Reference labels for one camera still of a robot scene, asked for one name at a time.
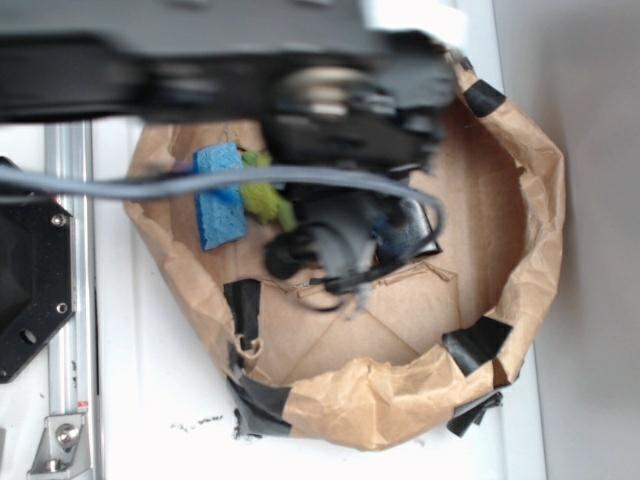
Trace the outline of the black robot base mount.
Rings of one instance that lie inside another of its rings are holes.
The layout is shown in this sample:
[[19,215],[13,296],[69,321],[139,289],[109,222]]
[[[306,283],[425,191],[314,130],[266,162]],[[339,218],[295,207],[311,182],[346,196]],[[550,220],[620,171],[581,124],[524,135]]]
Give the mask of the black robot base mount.
[[1,382],[14,381],[74,314],[73,216],[51,195],[1,187]]

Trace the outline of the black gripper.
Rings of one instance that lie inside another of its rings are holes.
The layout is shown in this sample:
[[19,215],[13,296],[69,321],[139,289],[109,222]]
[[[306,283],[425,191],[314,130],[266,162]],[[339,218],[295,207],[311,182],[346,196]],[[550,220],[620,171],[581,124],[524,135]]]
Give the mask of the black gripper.
[[280,167],[297,227],[266,248],[269,273],[288,279],[323,271],[334,295],[361,291],[434,246],[431,234],[378,263],[373,229],[389,219],[395,199],[440,212],[434,198],[408,191],[410,174],[426,170],[443,137],[440,115],[453,97],[453,72],[438,52],[394,55],[378,65],[313,65],[283,77],[273,91],[264,135]]

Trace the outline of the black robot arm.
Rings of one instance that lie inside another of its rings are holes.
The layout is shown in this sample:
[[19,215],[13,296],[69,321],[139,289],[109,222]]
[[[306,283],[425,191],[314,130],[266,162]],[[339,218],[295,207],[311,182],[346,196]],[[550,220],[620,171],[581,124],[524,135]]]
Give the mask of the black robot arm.
[[267,270],[320,268],[344,294],[440,234],[441,204],[407,183],[441,141],[464,30],[437,1],[5,1],[1,117],[257,121],[272,166],[243,180],[296,215]]

